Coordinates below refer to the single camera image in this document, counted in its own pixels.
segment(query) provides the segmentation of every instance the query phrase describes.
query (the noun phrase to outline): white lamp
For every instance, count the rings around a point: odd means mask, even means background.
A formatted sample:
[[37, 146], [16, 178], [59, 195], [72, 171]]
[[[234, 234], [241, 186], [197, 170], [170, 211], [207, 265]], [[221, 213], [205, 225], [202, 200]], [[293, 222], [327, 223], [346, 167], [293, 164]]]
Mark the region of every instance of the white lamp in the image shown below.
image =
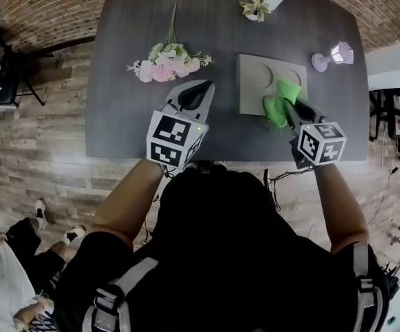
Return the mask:
[[329, 57], [325, 57], [320, 53], [312, 55], [312, 65], [320, 73], [323, 73], [327, 69], [327, 64], [332, 60], [336, 64], [353, 64], [353, 50], [347, 43], [340, 41], [332, 48]]

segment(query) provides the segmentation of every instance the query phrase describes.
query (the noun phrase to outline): flower stem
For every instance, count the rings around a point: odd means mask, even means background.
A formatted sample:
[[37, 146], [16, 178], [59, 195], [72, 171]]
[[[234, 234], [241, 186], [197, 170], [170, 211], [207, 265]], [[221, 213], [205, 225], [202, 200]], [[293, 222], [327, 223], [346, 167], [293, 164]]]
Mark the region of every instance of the flower stem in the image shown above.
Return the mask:
[[177, 3], [173, 6], [171, 25], [169, 26], [169, 31], [167, 33], [165, 46], [172, 43], [177, 43], [177, 38], [175, 37], [175, 12], [177, 10]]

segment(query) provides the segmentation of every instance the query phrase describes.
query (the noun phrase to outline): tray with circular recess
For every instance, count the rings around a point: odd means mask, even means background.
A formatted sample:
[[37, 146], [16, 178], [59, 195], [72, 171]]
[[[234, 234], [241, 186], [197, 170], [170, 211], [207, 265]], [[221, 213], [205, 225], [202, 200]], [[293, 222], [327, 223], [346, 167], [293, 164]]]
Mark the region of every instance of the tray with circular recess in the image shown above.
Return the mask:
[[307, 100], [307, 73], [304, 66], [239, 54], [240, 113], [265, 116], [263, 97], [276, 95], [276, 80], [279, 76], [300, 85], [301, 93], [298, 96]]

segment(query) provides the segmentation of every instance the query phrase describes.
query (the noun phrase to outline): backpack strap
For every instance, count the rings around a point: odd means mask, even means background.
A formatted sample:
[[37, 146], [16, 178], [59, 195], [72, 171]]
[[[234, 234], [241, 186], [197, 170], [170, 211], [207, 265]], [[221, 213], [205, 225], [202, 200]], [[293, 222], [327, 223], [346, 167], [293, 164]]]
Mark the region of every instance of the backpack strap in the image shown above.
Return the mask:
[[156, 260], [147, 257], [130, 268], [115, 283], [106, 288], [98, 288], [94, 305], [88, 308], [84, 316], [82, 331], [91, 332], [94, 327], [95, 331], [130, 332], [131, 319], [125, 297], [157, 264]]
[[368, 330], [375, 332], [383, 310], [383, 296], [381, 289], [374, 285], [373, 279], [368, 277], [369, 252], [368, 244], [356, 242], [353, 245], [353, 270], [359, 282], [358, 312], [353, 332], [359, 332], [362, 327], [364, 312], [367, 308], [376, 305], [377, 311], [373, 324]]

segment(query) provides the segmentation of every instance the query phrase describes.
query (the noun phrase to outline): wooden table top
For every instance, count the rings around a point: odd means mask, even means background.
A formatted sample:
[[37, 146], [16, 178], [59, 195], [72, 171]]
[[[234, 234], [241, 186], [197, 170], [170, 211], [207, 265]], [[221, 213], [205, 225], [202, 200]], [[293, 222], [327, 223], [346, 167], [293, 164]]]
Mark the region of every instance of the wooden table top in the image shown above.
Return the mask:
[[[216, 85], [209, 133], [196, 154], [202, 160], [292, 160], [288, 129], [278, 132], [259, 116], [240, 115], [236, 60], [258, 55], [307, 69], [308, 100], [347, 136], [343, 160], [365, 160], [368, 143], [368, 81], [356, 19], [329, 0], [284, 0], [264, 23], [241, 15], [240, 0], [106, 0], [95, 40], [86, 102], [88, 156], [139, 158], [153, 110], [169, 91], [189, 80]], [[172, 82], [142, 83], [126, 66], [146, 59], [166, 38], [178, 4], [175, 31], [191, 53], [211, 55], [215, 66]], [[354, 65], [312, 68], [313, 53], [328, 55], [337, 42], [354, 50]]]

